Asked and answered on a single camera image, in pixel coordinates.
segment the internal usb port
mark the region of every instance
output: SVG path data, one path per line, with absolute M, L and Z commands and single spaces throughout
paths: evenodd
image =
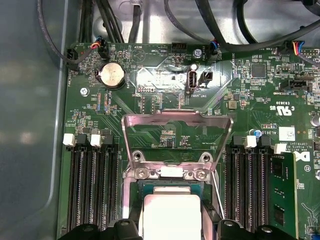
M 195 71 L 188 72 L 188 88 L 195 89 L 197 87 L 197 73 Z

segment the cable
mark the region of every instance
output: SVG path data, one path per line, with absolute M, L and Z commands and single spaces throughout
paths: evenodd
M 117 40 L 116 40 L 116 36 L 115 36 L 115 33 L 113 31 L 113 28 L 112 28 L 112 25 L 109 21 L 109 18 L 107 16 L 107 13 L 106 13 L 106 10 L 101 2 L 101 0 L 95 0 L 95 3 L 99 9 L 99 12 L 101 14 L 101 17 L 102 17 L 102 21 L 104 23 L 104 27 L 106 29 L 106 32 L 108 33 L 108 37 L 110 39 L 110 42 L 111 43 L 116 43 Z
M 45 23 L 45 19 L 44 19 L 44 13 L 43 13 L 43 5 L 42 5 L 42 0 L 37 0 L 36 2 L 36 11 L 37 11 L 37 17 L 39 20 L 39 24 L 40 24 L 40 28 L 41 31 L 43 33 L 44 39 L 45 41 L 48 43 L 48 45 L 50 46 L 50 48 L 52 49 L 52 51 L 59 57 L 61 58 L 63 61 L 65 61 L 68 64 L 78 64 L 81 63 L 83 60 L 86 59 L 86 57 L 88 57 L 90 55 L 90 53 L 92 52 L 92 48 L 88 48 L 78 59 L 76 60 L 71 60 L 69 58 L 67 58 L 66 56 L 64 56 L 55 46 L 54 42 L 52 41 L 46 23 Z
M 307 58 L 305 55 L 302 55 L 302 54 L 299 54 L 298 55 L 298 58 L 306 61 L 307 63 L 310 63 L 318 68 L 320 68 L 320 63 L 319 62 L 315 62 L 315 61 L 312 61 L 311 59 Z
M 86 0 L 85 5 L 86 13 L 85 13 L 85 20 L 84 20 L 84 26 L 85 26 L 85 33 L 84 33 L 84 41 L 86 43 L 92 42 L 92 24 L 93 24 L 93 1 L 92 0 Z
M 105 6 L 106 8 L 106 15 L 109 19 L 109 21 L 111 22 L 112 24 L 112 28 L 113 28 L 113 31 L 115 33 L 115 36 L 116 36 L 116 39 L 118 40 L 119 43 L 124 43 L 124 38 L 122 36 L 122 33 L 121 33 L 121 29 L 119 27 L 119 24 L 118 24 L 118 21 L 116 19 L 116 16 L 114 14 L 114 11 L 112 10 L 110 4 L 109 4 L 109 1 L 108 0 L 104 0 L 102 2 L 102 5 Z
M 132 44 L 137 41 L 139 25 L 141 20 L 141 9 L 139 5 L 134 5 L 133 7 L 133 18 L 132 18 L 132 27 L 129 34 L 128 43 Z
M 86 33 L 86 1 L 87 0 L 82 0 L 81 1 L 81 15 L 80 15 L 80 28 L 79 28 L 79 38 L 78 41 L 80 43 L 85 42 L 85 33 Z
M 256 39 L 251 35 L 245 21 L 245 4 L 248 0 L 238 0 L 236 3 L 236 19 L 240 31 L 249 44 L 257 43 Z
M 294 52 L 294 55 L 298 55 L 298 51 L 297 51 L 297 48 L 296 48 L 296 44 L 295 44 L 295 42 L 293 41 L 292 42 L 292 45 L 293 45 L 293 52 Z
M 298 53 L 300 54 L 301 53 L 301 49 L 302 49 L 302 46 L 305 44 L 305 41 L 302 41 L 300 42 L 300 45 L 299 45 L 299 48 L 298 48 Z
M 318 20 L 306 27 L 303 27 L 297 31 L 294 31 L 290 34 L 287 34 L 282 37 L 278 37 L 273 40 L 253 43 L 253 44 L 240 44 L 240 45 L 230 44 L 226 42 L 224 36 L 222 35 L 219 29 L 219 26 L 215 20 L 215 17 L 211 11 L 211 7 L 208 0 L 195 0 L 195 3 L 210 32 L 214 35 L 215 39 L 220 44 L 220 46 L 229 52 L 249 52 L 249 51 L 255 51 L 259 49 L 273 47 L 276 45 L 282 45 L 285 41 L 297 39 L 311 32 L 312 30 L 315 30 L 318 27 L 320 27 L 320 20 Z
M 170 7 L 169 7 L 169 0 L 164 0 L 164 11 L 166 16 L 168 17 L 168 19 L 170 20 L 170 22 L 177 28 L 179 29 L 181 32 L 185 33 L 186 35 L 188 35 L 190 38 L 193 38 L 199 42 L 202 42 L 204 44 L 208 44 L 209 40 L 204 39 L 192 32 L 190 32 L 189 30 L 187 30 L 174 16 L 174 14 L 172 13 Z

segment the integrated circuit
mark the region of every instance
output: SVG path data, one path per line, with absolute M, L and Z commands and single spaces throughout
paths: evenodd
M 273 217 L 281 226 L 285 224 L 285 211 L 276 205 L 273 206 Z
M 252 64 L 252 77 L 253 78 L 265 78 L 266 77 L 266 65 L 265 64 Z
M 272 159 L 272 172 L 276 177 L 282 178 L 284 175 L 284 163 L 280 158 Z
M 235 100 L 228 101 L 228 108 L 229 109 L 237 109 L 237 101 L 235 101 Z

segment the wire bundle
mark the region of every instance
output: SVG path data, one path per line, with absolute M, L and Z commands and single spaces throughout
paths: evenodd
M 293 51 L 294 55 L 298 56 L 301 53 L 302 46 L 305 44 L 305 41 L 293 41 Z
M 108 0 L 95 0 L 111 43 L 124 43 L 118 21 Z
M 214 50 L 217 50 L 217 49 L 218 49 L 218 42 L 217 42 L 217 40 L 216 40 L 216 39 L 212 40 L 212 41 L 210 42 L 210 44 L 212 44 L 212 45 L 213 45 Z
M 91 49 L 100 48 L 101 47 L 101 41 L 102 41 L 102 37 L 98 36 L 97 39 L 95 40 L 95 42 L 90 45 L 90 48 Z

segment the white label sticker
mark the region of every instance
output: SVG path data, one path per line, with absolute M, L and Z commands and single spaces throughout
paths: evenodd
M 279 127 L 279 141 L 296 140 L 296 131 L 294 126 L 280 126 Z

